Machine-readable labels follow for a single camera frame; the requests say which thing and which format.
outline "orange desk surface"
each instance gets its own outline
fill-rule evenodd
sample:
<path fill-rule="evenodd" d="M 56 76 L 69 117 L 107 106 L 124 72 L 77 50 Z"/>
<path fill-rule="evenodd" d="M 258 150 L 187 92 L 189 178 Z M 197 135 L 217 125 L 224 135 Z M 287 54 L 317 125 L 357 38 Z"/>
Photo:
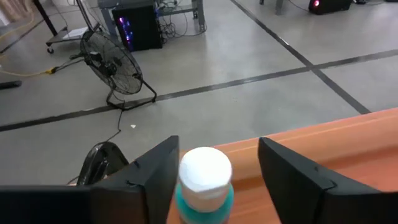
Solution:
<path fill-rule="evenodd" d="M 267 137 L 296 152 L 383 191 L 398 190 L 398 109 L 271 134 Z M 280 223 L 257 159 L 258 139 L 215 148 L 233 165 L 232 223 Z M 180 223 L 172 201 L 167 223 Z"/>

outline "wire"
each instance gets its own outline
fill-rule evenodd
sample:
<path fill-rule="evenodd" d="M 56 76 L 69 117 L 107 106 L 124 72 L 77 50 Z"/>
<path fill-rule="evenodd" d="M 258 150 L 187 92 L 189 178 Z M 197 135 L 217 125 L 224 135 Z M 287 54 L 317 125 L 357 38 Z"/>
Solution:
<path fill-rule="evenodd" d="M 296 5 L 296 4 L 294 4 L 294 3 L 292 2 L 292 0 L 288 0 L 288 1 L 289 1 L 292 5 L 294 5 L 295 7 L 299 8 L 299 9 L 301 9 L 301 10 L 303 10 L 303 11 L 309 12 L 308 10 L 306 10 L 306 9 L 304 9 L 304 8 L 302 8 L 302 7 L 298 6 L 298 5 Z"/>
<path fill-rule="evenodd" d="M 51 0 L 51 3 L 54 5 L 55 10 L 57 10 L 58 15 L 60 15 L 60 16 L 62 17 L 63 21 L 65 22 L 65 25 L 66 25 L 66 27 L 67 27 L 68 39 L 70 39 L 67 20 L 64 18 L 64 16 L 63 16 L 62 13 L 60 12 L 59 8 L 54 4 L 53 0 Z"/>
<path fill-rule="evenodd" d="M 62 70 L 64 68 L 69 67 L 71 65 L 74 65 L 76 63 L 82 62 L 82 61 L 84 61 L 84 59 L 80 59 L 80 60 L 77 60 L 75 62 L 72 62 L 72 61 L 73 60 L 68 60 L 68 61 L 66 61 L 65 63 L 63 63 L 60 66 L 52 67 L 50 69 L 47 69 L 46 71 L 38 72 L 38 73 L 21 74 L 21 73 L 15 73 L 15 72 L 8 72 L 8 71 L 4 71 L 4 70 L 0 70 L 0 73 L 4 73 L 4 74 L 7 74 L 7 75 L 14 75 L 14 76 L 17 76 L 17 77 L 34 77 L 34 76 L 43 75 L 43 74 L 52 75 L 52 74 L 54 74 L 55 72 L 57 72 L 59 70 Z"/>
<path fill-rule="evenodd" d="M 99 8 L 99 6 L 97 6 L 97 7 L 90 7 L 90 5 L 87 5 L 87 2 L 86 1 L 84 1 L 84 2 L 82 2 L 88 9 L 96 9 L 96 8 Z M 100 22 L 100 17 L 97 15 L 97 13 L 95 12 L 95 10 L 93 10 L 94 11 L 94 14 L 95 14 L 95 16 L 91 13 L 91 11 L 90 10 L 86 10 L 91 16 L 92 16 L 92 18 L 99 24 L 99 25 L 101 25 L 101 27 L 102 27 L 102 29 L 104 29 L 107 33 L 109 33 L 109 30 L 107 30 L 107 28 L 104 26 L 104 24 L 102 23 L 102 22 Z"/>
<path fill-rule="evenodd" d="M 170 4 L 172 2 L 165 2 L 162 1 L 161 4 L 166 5 L 165 7 L 161 7 L 161 9 L 171 9 L 171 11 L 173 11 L 174 9 L 180 7 L 178 6 L 180 2 L 178 2 L 176 5 L 174 5 L 174 7 L 169 7 L 168 4 Z M 187 15 L 185 14 L 185 12 L 183 13 L 184 18 L 185 18 L 185 30 L 182 34 L 179 34 L 176 31 L 176 26 L 175 24 L 172 22 L 172 15 L 169 15 L 169 21 L 167 22 L 165 19 L 165 16 L 162 16 L 162 20 L 163 20 L 163 24 L 160 25 L 160 31 L 162 33 L 162 37 L 163 37 L 163 42 L 166 43 L 167 39 L 172 39 L 172 38 L 180 38 L 180 37 L 194 37 L 194 36 L 198 36 L 201 35 L 202 33 L 206 32 L 207 30 L 207 24 L 205 24 L 205 29 L 197 34 L 192 34 L 192 35 L 187 35 L 187 31 L 188 31 L 188 19 L 187 19 Z"/>
<path fill-rule="evenodd" d="M 70 185 L 73 181 L 77 180 L 79 178 L 79 176 L 74 177 L 72 180 L 69 180 L 67 185 Z"/>
<path fill-rule="evenodd" d="M 118 99 L 119 101 L 122 101 L 122 102 L 123 102 L 123 105 L 122 105 L 122 106 L 124 107 L 124 104 L 126 103 L 126 101 L 120 100 L 113 92 L 112 92 L 112 94 L 113 94 L 113 96 L 114 96 L 116 99 Z M 122 130 L 120 129 L 120 121 L 121 121 L 121 119 L 122 119 L 123 112 L 124 112 L 124 110 L 120 110 L 120 114 L 119 114 L 119 118 L 118 118 L 118 131 L 117 131 L 115 134 L 113 134 L 111 137 L 109 137 L 105 142 L 108 142 L 108 141 L 112 140 L 112 139 L 115 138 L 118 134 L 120 134 L 120 132 L 122 132 Z M 73 181 L 77 180 L 78 178 L 79 178 L 79 176 L 74 177 L 72 180 L 69 180 L 68 183 L 67 183 L 67 185 L 70 185 Z"/>
<path fill-rule="evenodd" d="M 120 132 L 122 132 L 122 130 L 120 129 L 120 121 L 121 121 L 121 119 L 122 119 L 122 114 L 123 114 L 123 112 L 124 112 L 124 110 L 120 110 L 120 115 L 119 115 L 119 119 L 118 119 L 118 131 L 117 131 L 114 135 L 112 135 L 111 137 L 109 137 L 105 142 L 108 142 L 108 141 L 112 140 L 112 138 L 115 138 L 118 134 L 120 134 Z"/>
<path fill-rule="evenodd" d="M 29 21 L 27 24 L 25 24 L 25 25 L 22 25 L 22 26 L 20 26 L 20 27 L 18 27 L 18 28 L 15 28 L 15 29 L 13 29 L 13 30 L 10 30 L 9 32 L 6 32 L 6 33 L 3 34 L 2 36 L 0 36 L 0 40 L 3 39 L 3 38 L 5 38 L 5 37 L 7 37 L 7 36 L 10 35 L 10 34 L 13 34 L 13 33 L 17 32 L 17 31 L 20 30 L 20 29 L 23 29 L 23 28 L 25 28 L 25 27 L 27 27 L 27 26 L 29 26 L 29 25 L 32 25 L 32 23 L 35 21 L 34 13 L 33 13 L 32 7 L 31 7 L 30 5 L 29 5 L 29 7 L 27 7 L 27 9 L 28 9 L 28 11 L 30 12 L 30 21 Z"/>

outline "white bottle cap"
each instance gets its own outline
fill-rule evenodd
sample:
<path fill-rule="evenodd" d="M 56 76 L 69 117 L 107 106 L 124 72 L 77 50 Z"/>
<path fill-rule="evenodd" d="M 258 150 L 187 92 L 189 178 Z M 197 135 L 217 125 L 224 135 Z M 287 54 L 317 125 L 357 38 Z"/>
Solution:
<path fill-rule="evenodd" d="M 228 194 L 232 165 L 221 151 L 199 147 L 182 157 L 178 177 L 188 206 L 198 212 L 214 212 Z"/>

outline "fan grille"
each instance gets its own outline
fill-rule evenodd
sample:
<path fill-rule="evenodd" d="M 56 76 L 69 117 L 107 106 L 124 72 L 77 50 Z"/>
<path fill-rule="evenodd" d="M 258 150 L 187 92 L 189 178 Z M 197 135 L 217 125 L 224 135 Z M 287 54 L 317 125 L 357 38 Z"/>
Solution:
<path fill-rule="evenodd" d="M 141 90 L 142 72 L 136 60 L 104 32 L 86 32 L 80 42 L 80 51 L 95 74 L 115 91 L 131 95 Z M 90 53 L 100 54 L 102 61 L 93 60 Z M 104 69 L 104 65 L 113 68 L 112 72 Z"/>

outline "yellow cable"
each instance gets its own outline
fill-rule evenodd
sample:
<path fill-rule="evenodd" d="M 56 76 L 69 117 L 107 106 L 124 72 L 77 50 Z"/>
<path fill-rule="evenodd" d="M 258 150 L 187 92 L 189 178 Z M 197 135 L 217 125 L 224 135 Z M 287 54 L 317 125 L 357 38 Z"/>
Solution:
<path fill-rule="evenodd" d="M 30 26 L 35 21 L 35 17 L 34 17 L 34 13 L 33 13 L 33 10 L 32 10 L 32 6 L 29 3 L 27 3 L 29 1 L 30 0 L 26 0 L 25 4 L 27 6 L 28 11 L 30 12 L 30 22 L 28 22 L 27 24 L 25 24 L 23 26 L 20 26 L 18 28 L 10 30 L 9 32 L 6 32 L 2 36 L 0 36 L 0 40 L 5 38 L 6 36 L 8 36 L 10 34 L 13 34 L 13 33 L 17 32 L 20 29 L 23 29 L 23 28 L 25 28 L 27 26 Z M 3 57 L 5 57 L 4 54 L 0 55 L 0 59 L 2 59 Z M 18 76 L 18 77 L 33 77 L 33 76 L 37 76 L 37 75 L 41 75 L 41 74 L 45 74 L 45 73 L 46 74 L 53 74 L 54 72 L 55 72 L 54 68 L 50 68 L 50 69 L 48 69 L 48 70 L 46 70 L 44 72 L 31 73 L 31 74 L 20 74 L 20 73 L 14 73 L 14 72 L 8 72 L 8 71 L 0 70 L 0 73 L 4 73 L 4 74 L 7 74 L 7 75 L 14 75 L 14 76 Z"/>
<path fill-rule="evenodd" d="M 6 33 L 3 34 L 2 36 L 0 36 L 0 40 L 3 39 L 3 38 L 5 38 L 6 36 L 8 36 L 8 35 L 10 35 L 10 34 L 13 34 L 13 33 L 17 32 L 17 31 L 20 30 L 20 29 L 23 29 L 23 28 L 25 28 L 25 27 L 27 27 L 27 26 L 30 26 L 30 25 L 35 21 L 35 17 L 34 17 L 34 13 L 33 13 L 32 7 L 28 7 L 28 10 L 29 10 L 29 12 L 30 12 L 30 21 L 29 21 L 27 24 L 23 25 L 23 26 L 20 26 L 20 27 L 18 27 L 18 28 L 15 28 L 15 29 L 13 29 L 13 30 L 10 30 L 9 32 L 6 32 Z"/>

